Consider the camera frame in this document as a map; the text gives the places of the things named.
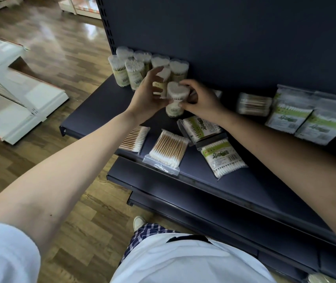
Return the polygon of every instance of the barcode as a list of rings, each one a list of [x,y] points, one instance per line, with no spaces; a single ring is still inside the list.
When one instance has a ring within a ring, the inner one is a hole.
[[[231,155],[229,155],[229,157],[231,158],[232,161],[237,161],[237,160],[239,160],[239,156],[236,155],[236,154],[231,154]]]

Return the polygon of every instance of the wooden cotton swab stick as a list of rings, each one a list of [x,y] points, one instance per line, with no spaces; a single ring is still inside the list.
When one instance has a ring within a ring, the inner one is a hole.
[[[146,140],[146,136],[149,127],[138,126],[123,140],[119,146],[120,149],[139,153],[142,149],[143,143]]]

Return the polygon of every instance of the hand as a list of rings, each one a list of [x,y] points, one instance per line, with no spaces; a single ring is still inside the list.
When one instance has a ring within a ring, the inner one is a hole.
[[[182,80],[180,84],[190,85],[195,89],[198,95],[198,101],[195,104],[181,102],[179,106],[202,119],[219,124],[222,115],[228,110],[220,103],[215,93],[194,79]]]
[[[163,81],[161,77],[156,75],[162,70],[163,67],[159,66],[147,73],[147,76],[140,83],[134,93],[129,107],[125,111],[133,115],[136,119],[137,125],[140,125],[147,119],[150,119],[157,111],[169,104],[168,99],[161,99],[160,95],[154,95],[154,92],[162,92],[162,89],[152,86],[154,81]]]

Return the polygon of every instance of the forearm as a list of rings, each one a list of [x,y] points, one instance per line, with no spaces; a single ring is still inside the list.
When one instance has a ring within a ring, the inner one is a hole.
[[[50,156],[0,193],[0,222],[28,234],[41,252],[83,192],[137,125],[123,113]]]
[[[224,112],[219,124],[336,232],[336,157],[233,112]]]

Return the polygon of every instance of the shoe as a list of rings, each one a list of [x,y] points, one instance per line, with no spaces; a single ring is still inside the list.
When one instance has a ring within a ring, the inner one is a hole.
[[[143,217],[141,216],[136,216],[134,218],[134,223],[133,223],[133,227],[134,227],[134,232],[136,232],[138,229],[140,229],[143,225],[146,224],[146,221],[144,220]]]

